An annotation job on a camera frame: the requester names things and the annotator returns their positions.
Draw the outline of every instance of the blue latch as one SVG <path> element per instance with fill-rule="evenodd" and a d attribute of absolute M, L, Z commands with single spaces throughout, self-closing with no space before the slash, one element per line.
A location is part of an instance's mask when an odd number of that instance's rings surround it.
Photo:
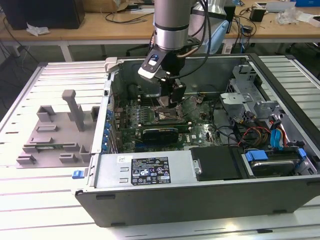
<path fill-rule="evenodd" d="M 73 179 L 84 179 L 85 178 L 85 171 L 76 170 L 72 174 Z"/>
<path fill-rule="evenodd" d="M 307 156 L 307 154 L 306 154 L 306 152 L 305 152 L 305 150 L 303 148 L 299 148 L 298 149 L 298 153 L 300 154 L 302 159 L 305 159 L 306 156 Z"/>
<path fill-rule="evenodd" d="M 277 129 L 273 129 L 271 131 L 270 145 L 273 148 L 277 148 L 279 150 L 283 150 L 284 148 L 282 146 L 280 146 L 281 137 L 282 137 L 281 131 L 279 131 Z"/>
<path fill-rule="evenodd" d="M 264 150 L 252 150 L 245 154 L 248 162 L 268 160 L 268 156 Z"/>

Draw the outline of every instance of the white paper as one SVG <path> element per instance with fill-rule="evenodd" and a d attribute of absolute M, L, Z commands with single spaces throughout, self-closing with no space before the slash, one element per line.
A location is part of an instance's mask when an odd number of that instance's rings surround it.
<path fill-rule="evenodd" d="M 131 163 L 132 157 L 133 157 L 133 156 L 131 156 L 131 155 L 118 156 L 118 157 L 116 158 L 116 162 L 117 162 L 118 164 Z"/>
<path fill-rule="evenodd" d="M 43 35 L 43 34 L 49 34 L 50 31 L 47 27 L 37 27 L 37 26 L 32 26 L 28 23 L 26 23 L 26 25 L 28 26 L 28 28 L 26 29 L 26 31 L 34 36 L 39 36 L 39 35 Z"/>
<path fill-rule="evenodd" d="M 316 15 L 309 14 L 309 13 L 304 13 L 304 12 L 303 12 L 303 13 L 301 13 L 296 19 L 297 19 L 298 21 L 308 23 L 309 20 L 310 20 L 311 18 L 313 18 L 314 16 L 316 16 Z"/>

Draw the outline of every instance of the computer case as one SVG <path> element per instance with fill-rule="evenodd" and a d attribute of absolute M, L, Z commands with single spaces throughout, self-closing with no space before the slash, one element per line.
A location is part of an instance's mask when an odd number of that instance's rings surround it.
<path fill-rule="evenodd" d="M 7 21 L 14 30 L 35 27 L 78 29 L 85 18 L 82 0 L 0 0 Z"/>
<path fill-rule="evenodd" d="M 228 34 L 230 32 L 231 25 L 232 25 L 232 20 L 234 18 L 235 11 L 236 11 L 236 5 L 233 3 L 232 0 L 226 0 L 225 1 L 224 11 L 226 13 L 226 18 L 225 19 L 229 22 L 228 29 L 226 30 L 226 33 Z"/>

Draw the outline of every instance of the blue clip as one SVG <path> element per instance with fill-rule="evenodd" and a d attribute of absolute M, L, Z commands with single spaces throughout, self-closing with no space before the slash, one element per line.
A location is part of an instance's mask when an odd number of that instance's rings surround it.
<path fill-rule="evenodd" d="M 104 124 L 104 126 L 105 126 L 107 129 L 109 129 L 109 128 L 111 127 L 111 124 L 110 124 L 109 122 L 106 122 L 106 123 Z"/>
<path fill-rule="evenodd" d="M 268 156 L 264 150 L 252 150 L 245 154 L 248 162 L 268 160 Z"/>
<path fill-rule="evenodd" d="M 103 151 L 106 151 L 106 150 L 108 149 L 108 147 L 107 147 L 106 144 L 102 144 L 102 145 L 101 145 L 101 149 L 102 149 Z"/>
<path fill-rule="evenodd" d="M 271 131 L 270 145 L 273 148 L 283 150 L 284 148 L 282 146 L 280 146 L 280 140 L 281 140 L 281 132 L 277 129 L 273 129 Z"/>
<path fill-rule="evenodd" d="M 103 133 L 107 136 L 109 136 L 110 131 L 108 129 L 104 129 Z"/>
<path fill-rule="evenodd" d="M 72 179 L 84 179 L 85 178 L 85 171 L 74 171 L 72 174 Z"/>
<path fill-rule="evenodd" d="M 307 154 L 306 154 L 306 152 L 305 152 L 305 150 L 303 148 L 299 148 L 298 149 L 298 153 L 300 154 L 302 159 L 305 159 L 306 156 L 307 156 Z"/>

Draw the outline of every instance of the power supply label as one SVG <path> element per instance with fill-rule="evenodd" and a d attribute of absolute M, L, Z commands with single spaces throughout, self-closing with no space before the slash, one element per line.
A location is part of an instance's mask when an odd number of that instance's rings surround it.
<path fill-rule="evenodd" d="M 133 158 L 131 161 L 131 184 L 170 184 L 170 169 L 167 157 Z"/>

